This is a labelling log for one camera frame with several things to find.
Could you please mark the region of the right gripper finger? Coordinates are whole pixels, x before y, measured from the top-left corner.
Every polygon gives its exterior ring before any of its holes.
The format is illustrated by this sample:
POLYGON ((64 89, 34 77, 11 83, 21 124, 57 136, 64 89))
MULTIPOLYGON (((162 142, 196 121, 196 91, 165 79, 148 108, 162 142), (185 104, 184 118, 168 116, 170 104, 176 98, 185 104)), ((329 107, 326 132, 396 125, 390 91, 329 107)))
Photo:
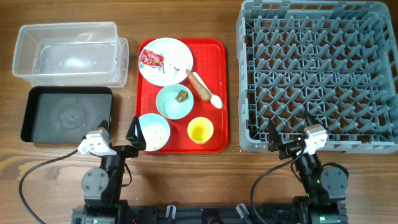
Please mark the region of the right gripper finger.
POLYGON ((283 146, 283 142, 282 142, 280 134, 276 130, 276 127, 275 127, 274 123, 272 122, 272 120, 269 121, 268 127, 269 127, 269 135, 270 135, 268 150, 270 152, 275 152, 275 151, 281 150, 282 146, 283 146))
POLYGON ((303 113, 305 116, 305 122, 306 122, 307 126, 313 126, 316 124, 320 124, 326 131, 328 131, 328 128, 323 123, 321 123, 319 120, 317 120, 312 114, 310 114, 309 111, 304 110, 303 113))

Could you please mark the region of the light blue bowl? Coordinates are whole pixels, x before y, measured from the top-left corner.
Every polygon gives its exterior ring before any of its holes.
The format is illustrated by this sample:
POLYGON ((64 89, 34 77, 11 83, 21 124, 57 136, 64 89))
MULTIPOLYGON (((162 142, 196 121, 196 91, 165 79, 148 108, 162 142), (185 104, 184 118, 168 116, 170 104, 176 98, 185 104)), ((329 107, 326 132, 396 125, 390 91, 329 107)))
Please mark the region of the light blue bowl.
POLYGON ((146 141, 146 152, 158 151, 170 138, 170 126, 161 115, 147 113, 139 117, 141 131, 146 141))

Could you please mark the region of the white rice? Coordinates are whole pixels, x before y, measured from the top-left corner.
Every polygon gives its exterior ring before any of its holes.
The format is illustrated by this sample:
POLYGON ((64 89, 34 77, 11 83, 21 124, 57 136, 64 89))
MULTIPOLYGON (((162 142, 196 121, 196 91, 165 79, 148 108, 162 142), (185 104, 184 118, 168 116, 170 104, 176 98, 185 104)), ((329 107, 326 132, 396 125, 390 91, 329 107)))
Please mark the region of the white rice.
POLYGON ((146 151, 149 152, 162 148, 169 138, 169 132, 160 123, 145 125, 142 128, 142 133, 147 144, 146 151))

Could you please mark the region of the mint green bowl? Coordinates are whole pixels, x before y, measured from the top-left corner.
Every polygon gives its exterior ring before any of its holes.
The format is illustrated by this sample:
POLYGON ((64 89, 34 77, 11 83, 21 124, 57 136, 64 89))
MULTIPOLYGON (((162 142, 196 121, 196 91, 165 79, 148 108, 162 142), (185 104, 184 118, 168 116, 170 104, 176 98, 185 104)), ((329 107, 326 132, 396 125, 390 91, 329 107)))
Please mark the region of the mint green bowl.
POLYGON ((193 109, 194 97, 192 92, 184 85, 168 85, 158 92, 155 105, 158 112, 165 118, 182 119, 193 109), (181 103, 175 99, 180 90, 188 92, 188 98, 181 103))

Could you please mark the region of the brown food scrap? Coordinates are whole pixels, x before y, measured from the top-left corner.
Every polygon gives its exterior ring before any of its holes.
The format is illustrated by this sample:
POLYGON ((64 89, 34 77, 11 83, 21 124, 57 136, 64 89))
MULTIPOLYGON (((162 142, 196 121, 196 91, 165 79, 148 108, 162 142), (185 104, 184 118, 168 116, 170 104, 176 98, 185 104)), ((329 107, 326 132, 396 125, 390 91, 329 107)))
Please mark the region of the brown food scrap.
POLYGON ((178 94, 177 94, 177 96, 176 96, 176 100, 179 102, 179 103, 181 103, 181 102, 183 102, 185 99, 187 99, 188 98, 188 92, 187 91, 185 91, 185 90, 180 90, 179 92, 178 92, 178 94))

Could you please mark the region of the yellow plastic cup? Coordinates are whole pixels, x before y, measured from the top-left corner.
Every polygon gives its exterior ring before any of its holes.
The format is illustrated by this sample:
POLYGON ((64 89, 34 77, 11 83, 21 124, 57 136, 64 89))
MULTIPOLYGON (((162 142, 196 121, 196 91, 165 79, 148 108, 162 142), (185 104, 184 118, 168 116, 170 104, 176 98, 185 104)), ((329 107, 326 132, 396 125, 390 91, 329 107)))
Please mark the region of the yellow plastic cup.
POLYGON ((192 119, 187 126, 188 137, 195 144, 207 143, 214 133, 213 123, 205 117, 192 119))

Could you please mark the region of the white plastic spoon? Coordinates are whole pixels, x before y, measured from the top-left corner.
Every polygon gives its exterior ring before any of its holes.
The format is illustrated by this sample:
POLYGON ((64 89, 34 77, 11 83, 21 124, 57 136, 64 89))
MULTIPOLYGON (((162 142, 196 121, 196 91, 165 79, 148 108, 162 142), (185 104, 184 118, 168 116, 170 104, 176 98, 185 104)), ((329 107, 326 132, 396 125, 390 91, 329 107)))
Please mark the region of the white plastic spoon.
POLYGON ((193 72, 193 76, 199 81, 199 83, 208 91, 210 94, 210 103, 218 109, 223 108, 223 101, 218 95, 212 94, 212 92, 208 89, 208 87, 205 85, 204 81, 200 78, 199 74, 197 72, 193 72))

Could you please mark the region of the white tissue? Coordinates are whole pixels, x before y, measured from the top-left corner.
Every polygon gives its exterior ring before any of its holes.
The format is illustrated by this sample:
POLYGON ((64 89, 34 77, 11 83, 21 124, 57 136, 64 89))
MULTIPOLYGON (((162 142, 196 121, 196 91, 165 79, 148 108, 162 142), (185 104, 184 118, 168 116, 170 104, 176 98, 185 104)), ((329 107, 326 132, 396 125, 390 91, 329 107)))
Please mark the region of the white tissue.
POLYGON ((156 68, 156 71, 162 75, 163 79, 172 78, 174 73, 182 69, 183 63, 177 55, 163 55, 164 67, 156 68))

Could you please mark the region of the red snack wrapper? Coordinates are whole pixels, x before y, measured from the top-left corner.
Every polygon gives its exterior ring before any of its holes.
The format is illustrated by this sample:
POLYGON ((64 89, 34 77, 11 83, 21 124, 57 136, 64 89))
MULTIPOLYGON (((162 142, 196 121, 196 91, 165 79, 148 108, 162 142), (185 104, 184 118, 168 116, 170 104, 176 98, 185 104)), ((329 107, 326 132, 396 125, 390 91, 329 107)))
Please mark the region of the red snack wrapper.
POLYGON ((164 56, 144 49, 141 53, 140 63, 151 67, 164 67, 164 56))

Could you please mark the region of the large pale blue plate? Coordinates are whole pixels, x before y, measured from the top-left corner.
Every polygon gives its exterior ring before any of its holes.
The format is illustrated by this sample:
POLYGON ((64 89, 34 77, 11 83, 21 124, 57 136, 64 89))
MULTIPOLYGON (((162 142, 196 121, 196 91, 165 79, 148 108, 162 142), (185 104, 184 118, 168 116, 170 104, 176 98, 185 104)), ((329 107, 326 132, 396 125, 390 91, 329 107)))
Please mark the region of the large pale blue plate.
POLYGON ((159 38, 144 46, 139 55, 139 71, 151 84, 168 86, 187 78, 193 68, 193 54, 181 40, 159 38))

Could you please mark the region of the brown carrot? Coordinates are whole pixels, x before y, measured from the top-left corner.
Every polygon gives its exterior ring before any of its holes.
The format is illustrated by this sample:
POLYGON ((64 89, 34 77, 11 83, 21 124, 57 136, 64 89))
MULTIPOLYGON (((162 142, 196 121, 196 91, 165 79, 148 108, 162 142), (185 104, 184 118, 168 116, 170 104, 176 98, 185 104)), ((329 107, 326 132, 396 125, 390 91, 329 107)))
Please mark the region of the brown carrot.
POLYGON ((186 69, 185 73, 187 74, 188 79, 190 80, 194 89, 199 94, 200 98, 203 101, 210 101, 211 99, 210 92, 197 80, 194 74, 189 69, 186 69))

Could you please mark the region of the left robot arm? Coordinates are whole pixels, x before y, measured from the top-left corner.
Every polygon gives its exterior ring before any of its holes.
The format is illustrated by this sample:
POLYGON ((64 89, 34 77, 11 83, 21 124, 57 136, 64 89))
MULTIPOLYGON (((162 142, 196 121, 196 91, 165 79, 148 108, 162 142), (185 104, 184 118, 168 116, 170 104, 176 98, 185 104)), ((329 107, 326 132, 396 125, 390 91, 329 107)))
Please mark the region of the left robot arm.
POLYGON ((123 175, 130 173, 126 159, 137 157, 146 148, 139 118, 134 116, 126 134, 128 145, 113 146, 106 129, 107 121, 88 132, 78 146, 81 154, 92 154, 101 159, 98 168, 84 174, 81 182, 85 205, 83 210, 73 210, 72 223, 138 223, 138 217, 126 200, 121 200, 123 175))

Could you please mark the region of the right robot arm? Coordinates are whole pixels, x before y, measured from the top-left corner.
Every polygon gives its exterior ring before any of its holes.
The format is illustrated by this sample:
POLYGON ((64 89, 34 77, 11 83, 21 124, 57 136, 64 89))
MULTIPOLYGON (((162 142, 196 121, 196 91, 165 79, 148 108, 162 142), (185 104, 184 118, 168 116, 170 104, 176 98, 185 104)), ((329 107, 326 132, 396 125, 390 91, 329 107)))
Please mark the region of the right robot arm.
POLYGON ((295 176, 302 183, 306 196, 294 197, 292 203, 266 205, 263 214, 271 223, 348 223, 346 199, 348 170, 334 162, 322 164, 316 151, 328 139, 328 129, 304 111, 305 124, 299 140, 284 143, 273 122, 269 123, 269 150, 279 152, 279 158, 292 158, 295 176))

